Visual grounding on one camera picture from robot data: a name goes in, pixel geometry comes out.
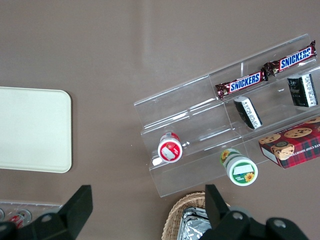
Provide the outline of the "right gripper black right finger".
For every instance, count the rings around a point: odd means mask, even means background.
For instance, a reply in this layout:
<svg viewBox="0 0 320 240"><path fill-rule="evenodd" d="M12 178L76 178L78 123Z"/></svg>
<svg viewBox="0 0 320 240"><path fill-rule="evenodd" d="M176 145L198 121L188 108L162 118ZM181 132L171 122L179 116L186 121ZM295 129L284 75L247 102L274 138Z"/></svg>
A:
<svg viewBox="0 0 320 240"><path fill-rule="evenodd" d="M265 224L241 210L230 210L214 184L205 186L205 211L211 225L202 240L307 240L291 220L271 217Z"/></svg>

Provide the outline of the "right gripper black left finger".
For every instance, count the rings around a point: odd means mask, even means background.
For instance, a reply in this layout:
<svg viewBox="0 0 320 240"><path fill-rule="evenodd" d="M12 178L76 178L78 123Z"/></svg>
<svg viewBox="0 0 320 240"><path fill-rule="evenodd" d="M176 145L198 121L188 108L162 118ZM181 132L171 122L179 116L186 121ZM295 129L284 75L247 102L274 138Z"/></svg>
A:
<svg viewBox="0 0 320 240"><path fill-rule="evenodd" d="M92 187L82 185L56 212L18 229L17 240L75 240L93 211Z"/></svg>

